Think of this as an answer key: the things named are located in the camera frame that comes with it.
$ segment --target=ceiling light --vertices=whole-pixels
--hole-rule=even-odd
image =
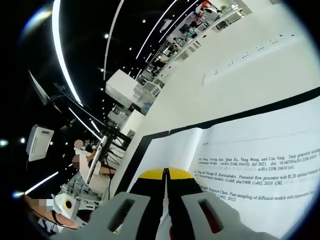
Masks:
[[[82,123],[82,125],[88,129],[97,139],[99,139],[99,141],[102,140],[101,137],[99,137],[91,128],[89,128],[76,114],[74,111],[72,111],[72,109],[69,107],[70,112],[76,117],[76,119],[79,120],[80,123]]]
[[[91,124],[92,124],[92,126],[95,128],[95,130],[97,130],[98,133],[100,133],[100,130],[99,130],[99,128],[97,127],[97,125],[95,124],[95,122],[91,120]]]
[[[191,4],[175,21],[174,23],[169,27],[169,29],[165,32],[165,34],[163,34],[163,36],[160,38],[159,43],[161,42],[161,40],[167,35],[167,33],[170,31],[170,29],[178,22],[178,20],[184,15],[186,14],[186,12],[193,6],[195,5],[199,0],[196,0],[193,4]]]
[[[149,56],[146,58],[145,62],[148,61],[148,59],[150,58],[151,54],[152,54],[152,53],[149,54]]]
[[[178,0],[174,0],[173,3],[170,4],[170,6],[163,12],[163,14],[161,15],[161,17],[159,18],[159,20],[156,22],[156,24],[154,25],[154,27],[152,28],[151,32],[149,33],[149,35],[146,37],[144,43],[142,44],[140,51],[138,52],[138,54],[136,55],[135,59],[138,59],[142,49],[144,48],[144,46],[146,45],[148,39],[150,38],[151,34],[153,33],[153,31],[156,29],[157,25],[160,23],[160,21],[162,20],[162,18],[166,15],[166,13],[170,10],[170,8],[177,2]]]
[[[52,7],[51,19],[52,19],[52,34],[53,34],[54,48],[55,48],[55,52],[56,52],[63,76],[65,78],[65,81],[68,84],[74,99],[83,107],[84,105],[81,103],[81,100],[76,92],[75,86],[73,85],[71,78],[69,76],[67,66],[64,60],[64,55],[62,53],[60,33],[59,33],[60,1],[61,0],[55,0],[53,2],[53,7]]]
[[[9,142],[8,142],[7,140],[2,139],[2,140],[0,140],[0,147],[7,146],[8,143],[9,143]]]
[[[140,69],[140,71],[139,71],[138,74],[136,75],[136,80],[137,80],[137,78],[139,77],[141,71],[142,71],[142,68]]]
[[[55,175],[57,175],[59,172],[55,172],[54,174],[48,176],[47,178],[43,179],[41,182],[38,182],[36,185],[33,187],[29,188],[27,191],[24,192],[25,195],[28,195],[31,191],[35,190],[37,187],[39,187],[41,184],[45,183],[49,179],[53,178]]]

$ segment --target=white device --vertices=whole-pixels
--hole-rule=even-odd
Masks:
[[[217,13],[217,11],[214,8],[205,7],[203,11],[206,18],[212,21],[215,21],[217,17],[220,17],[219,13]]]
[[[47,150],[54,132],[55,131],[51,129],[47,129],[38,125],[34,125],[32,127],[26,145],[26,152],[29,155],[29,162],[44,159],[46,157]]]

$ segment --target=cable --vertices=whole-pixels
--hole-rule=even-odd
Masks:
[[[119,162],[117,160],[115,160],[112,156],[108,155],[107,157],[110,157],[112,160],[114,160],[115,162],[109,160],[111,163],[115,164],[115,165],[120,165]]]
[[[51,221],[50,219],[46,218],[45,216],[43,216],[42,214],[38,213],[36,210],[34,210],[33,208],[30,207],[30,209],[36,214],[36,215],[39,215],[41,216],[42,218],[44,218],[46,221],[49,221],[55,225],[59,225],[60,227],[64,227],[66,229],[72,229],[72,230],[77,230],[77,228],[72,228],[72,227],[68,227],[68,226],[65,226],[65,225],[62,225],[58,222],[54,222],[54,221]]]
[[[117,148],[117,147],[110,148],[110,150],[116,150],[120,154],[125,154],[125,151],[123,151],[122,149],[121,149],[122,151],[120,151],[120,148]]]
[[[110,153],[112,153],[114,156],[116,156],[117,158],[119,158],[119,159],[122,159],[122,157],[121,156],[118,156],[117,154],[115,154],[113,151],[111,151],[111,150],[109,150],[109,152]]]
[[[111,168],[110,168],[109,163],[108,163],[108,156],[105,159],[105,162],[106,162],[106,165],[108,166],[109,172],[111,174]],[[110,178],[110,181],[109,181],[109,186],[108,186],[108,201],[110,201],[110,186],[111,186],[111,177],[109,177],[109,178]]]

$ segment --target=white wall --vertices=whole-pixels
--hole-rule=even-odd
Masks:
[[[126,108],[128,108],[128,101],[131,101],[132,103],[136,104],[138,107],[142,107],[143,102],[140,102],[139,99],[134,96],[135,95],[135,87],[139,83],[134,80],[132,77],[130,77],[128,74],[123,72],[122,70],[118,70],[113,76],[107,81],[105,85],[105,92],[109,94],[111,97],[116,96],[118,99],[123,101],[125,104],[120,102],[118,99],[116,99],[118,102],[123,104]]]
[[[254,13],[254,12],[263,11],[265,8],[272,5],[270,0],[233,0],[233,1],[243,9],[243,12],[245,14],[248,14],[246,12],[247,8],[249,8],[249,10],[252,13]]]
[[[221,6],[225,5],[227,7],[233,4],[232,0],[210,0],[210,2],[217,8],[220,9]]]
[[[134,131],[135,133],[139,130],[142,122],[144,121],[145,116],[138,112],[137,110],[133,110],[131,115],[127,118],[123,126],[121,127],[120,132],[124,135],[127,135],[129,131]]]
[[[120,104],[122,104],[125,108],[129,108],[132,104],[132,101],[128,99],[126,96],[119,93],[116,89],[114,89],[109,84],[105,85],[105,93],[108,94],[110,97],[118,101]]]

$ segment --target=person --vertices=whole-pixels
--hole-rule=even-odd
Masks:
[[[95,157],[95,154],[97,152],[96,147],[93,146],[92,148],[92,153],[87,152],[84,150],[84,143],[82,140],[78,139],[74,142],[74,151],[76,155],[82,155],[86,157],[86,162],[89,164],[89,167],[91,166],[91,162]],[[109,169],[108,166],[105,164],[98,162],[97,165],[95,166],[96,169],[99,170],[99,174],[104,174],[104,175],[111,175],[115,174],[116,170],[115,169]]]
[[[89,164],[92,163],[96,150],[94,149],[92,153],[89,153],[82,150],[82,147],[83,142],[81,140],[76,140],[74,142],[76,155],[72,159],[72,165],[79,170],[81,177],[86,181],[90,172]],[[98,161],[88,184],[89,188],[96,193],[103,194],[109,185],[110,178],[113,177],[115,172],[116,170],[114,168]]]
[[[33,199],[28,195],[24,195],[24,200],[32,209],[33,213],[40,219],[51,221],[72,229],[77,229],[79,227],[71,219],[62,214],[58,214],[54,210],[48,211],[45,203],[46,199]]]
[[[185,41],[181,38],[181,37],[174,37],[173,40],[179,45],[179,46],[183,46]]]
[[[154,62],[152,63],[152,65],[154,65],[154,66],[156,66],[156,67],[158,67],[158,68],[160,68],[160,69],[162,69],[166,64],[167,64],[166,61],[161,61],[161,60],[159,60],[159,59],[157,59],[156,61],[154,61]]]
[[[190,23],[190,27],[191,27],[191,28],[197,28],[199,25],[200,25],[200,24],[198,24],[196,21],[192,21],[192,22]]]

